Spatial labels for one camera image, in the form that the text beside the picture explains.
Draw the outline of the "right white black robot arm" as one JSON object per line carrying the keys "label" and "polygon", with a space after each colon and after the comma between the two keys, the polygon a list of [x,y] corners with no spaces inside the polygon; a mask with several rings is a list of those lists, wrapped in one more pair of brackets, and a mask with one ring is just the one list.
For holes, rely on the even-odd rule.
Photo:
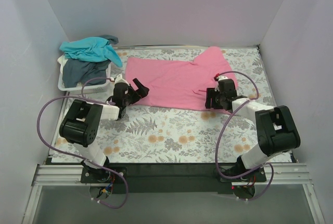
{"label": "right white black robot arm", "polygon": [[236,115],[244,117],[253,122],[257,133],[256,145],[239,156],[232,167],[222,169],[216,165],[222,178],[247,181],[270,159],[300,146],[300,136],[287,106],[266,106],[238,95],[234,81],[226,76],[219,75],[214,80],[216,86],[207,88],[205,107],[228,112],[226,123]]}

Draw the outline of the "pink t shirt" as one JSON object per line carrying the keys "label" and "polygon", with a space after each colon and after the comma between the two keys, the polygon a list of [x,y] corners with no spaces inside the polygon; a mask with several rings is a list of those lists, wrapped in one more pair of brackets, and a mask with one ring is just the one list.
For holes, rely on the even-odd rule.
{"label": "pink t shirt", "polygon": [[125,79],[138,79],[149,88],[148,96],[136,105],[205,111],[206,90],[214,88],[218,73],[231,71],[218,47],[209,47],[192,61],[130,57]]}

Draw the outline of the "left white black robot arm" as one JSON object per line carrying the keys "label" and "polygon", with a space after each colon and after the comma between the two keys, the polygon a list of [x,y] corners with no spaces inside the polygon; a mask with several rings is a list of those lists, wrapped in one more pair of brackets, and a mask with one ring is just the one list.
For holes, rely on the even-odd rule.
{"label": "left white black robot arm", "polygon": [[83,157],[82,165],[99,182],[106,182],[111,175],[106,166],[109,160],[95,141],[99,123],[101,120],[120,120],[127,106],[148,96],[148,87],[136,78],[133,83],[136,88],[125,79],[117,78],[113,94],[104,104],[75,98],[60,125],[60,136],[77,148]]}

